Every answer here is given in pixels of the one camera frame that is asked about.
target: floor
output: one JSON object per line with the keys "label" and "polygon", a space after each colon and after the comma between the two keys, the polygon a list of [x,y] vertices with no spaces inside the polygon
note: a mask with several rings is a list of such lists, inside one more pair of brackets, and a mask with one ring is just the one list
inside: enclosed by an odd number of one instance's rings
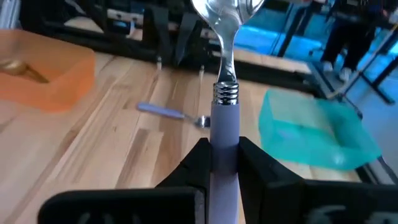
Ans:
{"label": "floor", "polygon": [[[278,43],[275,41],[277,37],[278,33],[276,32],[258,29],[253,26],[246,26],[239,31],[235,44],[239,47],[250,49],[261,54],[271,54],[273,45],[275,44],[276,50],[274,52],[277,52],[284,35],[281,35]],[[297,60],[317,61],[321,57],[322,52],[314,52],[312,56],[309,56],[308,52],[320,46],[322,46],[320,41],[303,37],[294,37],[285,57]],[[372,66],[368,69],[370,76],[376,76],[382,71],[393,59],[397,50],[398,48],[394,47],[389,55],[375,59]],[[370,56],[370,53],[367,54],[362,59],[359,67],[362,66]],[[342,63],[343,59],[339,58],[336,63],[336,69],[338,69]],[[384,81],[382,86],[393,98],[398,100],[398,72],[393,72],[393,74]],[[354,88],[349,92],[348,97],[357,104],[359,109],[363,112],[363,124],[365,128],[379,144],[387,164],[398,174],[398,153],[396,153],[396,144],[398,143],[396,140],[396,133],[398,133],[398,104],[393,106],[385,104],[363,80],[355,84]]]}

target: lavender utensil handle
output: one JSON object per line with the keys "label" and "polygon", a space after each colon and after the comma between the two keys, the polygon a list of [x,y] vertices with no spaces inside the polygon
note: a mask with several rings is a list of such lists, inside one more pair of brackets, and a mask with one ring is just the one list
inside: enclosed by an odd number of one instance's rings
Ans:
{"label": "lavender utensil handle", "polygon": [[150,103],[138,103],[137,109],[141,111],[151,112],[163,116],[168,116],[170,118],[184,119],[185,115],[177,110],[163,108],[161,106],[156,106]]}
{"label": "lavender utensil handle", "polygon": [[211,107],[209,224],[238,221],[239,104]]}

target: spoon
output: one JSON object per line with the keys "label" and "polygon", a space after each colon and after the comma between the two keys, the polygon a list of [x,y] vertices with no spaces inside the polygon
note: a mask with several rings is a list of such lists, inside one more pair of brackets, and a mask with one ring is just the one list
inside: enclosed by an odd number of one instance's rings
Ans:
{"label": "spoon", "polygon": [[31,69],[28,64],[21,60],[16,59],[5,59],[0,60],[0,72],[4,72],[9,75],[23,76],[27,71],[31,71],[33,79],[40,83],[48,83],[49,81],[44,78],[41,74]]}
{"label": "spoon", "polygon": [[221,66],[218,82],[236,82],[234,38],[241,25],[260,9],[265,0],[191,0],[199,16],[220,40]]}
{"label": "spoon", "polygon": [[239,85],[234,38],[265,0],[191,0],[220,40],[221,63],[211,104],[209,224],[238,222]]}
{"label": "spoon", "polygon": [[181,111],[172,110],[168,108],[163,108],[160,106],[156,106],[150,103],[138,103],[137,109],[141,111],[151,112],[163,116],[168,116],[169,118],[177,118],[177,119],[186,119],[192,122],[198,128],[210,128],[210,117],[209,116],[200,116],[197,118],[193,118],[187,114],[184,114]]}

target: black bracket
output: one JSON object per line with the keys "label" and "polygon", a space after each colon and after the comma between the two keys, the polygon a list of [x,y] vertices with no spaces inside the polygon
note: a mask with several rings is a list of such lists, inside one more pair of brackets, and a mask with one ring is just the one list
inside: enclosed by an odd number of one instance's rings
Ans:
{"label": "black bracket", "polygon": [[[241,137],[238,147],[239,186],[247,224],[398,221],[395,185],[305,180],[247,138]],[[207,223],[211,150],[208,140],[200,139],[180,165],[151,190],[56,195],[40,209],[38,223]]]}
{"label": "black bracket", "polygon": [[144,43],[157,46],[162,62],[169,63],[174,50],[169,34],[169,10],[159,6],[146,8],[142,30]]}

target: gold spoon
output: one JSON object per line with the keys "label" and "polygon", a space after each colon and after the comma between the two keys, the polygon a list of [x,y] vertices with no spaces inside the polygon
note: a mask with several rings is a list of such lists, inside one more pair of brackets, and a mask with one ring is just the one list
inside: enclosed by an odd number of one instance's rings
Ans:
{"label": "gold spoon", "polygon": [[21,60],[14,60],[14,59],[5,59],[5,60],[0,60],[0,72],[7,73],[9,75],[14,75],[14,76],[23,76],[26,74],[26,72],[30,71],[31,74],[33,74],[34,80],[40,82],[40,83],[48,83],[49,81],[44,78],[39,72],[36,72],[32,68],[28,66],[25,62]]}

